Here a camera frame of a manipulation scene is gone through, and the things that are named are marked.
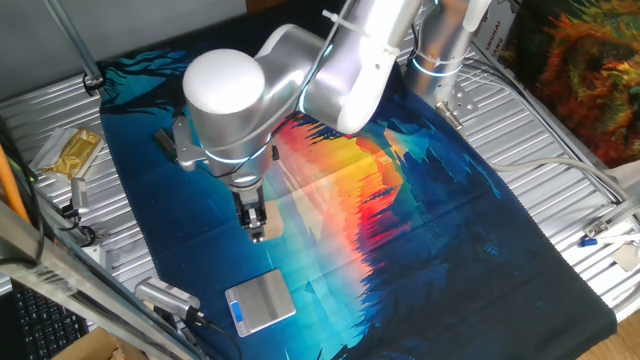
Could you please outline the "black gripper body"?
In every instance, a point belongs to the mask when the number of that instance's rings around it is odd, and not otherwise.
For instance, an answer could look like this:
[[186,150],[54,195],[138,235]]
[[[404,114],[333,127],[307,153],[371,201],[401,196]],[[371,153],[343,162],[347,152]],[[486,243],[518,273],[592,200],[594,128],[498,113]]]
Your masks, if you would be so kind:
[[239,215],[248,213],[250,209],[255,209],[257,214],[265,212],[263,187],[261,185],[249,187],[232,186],[231,192]]

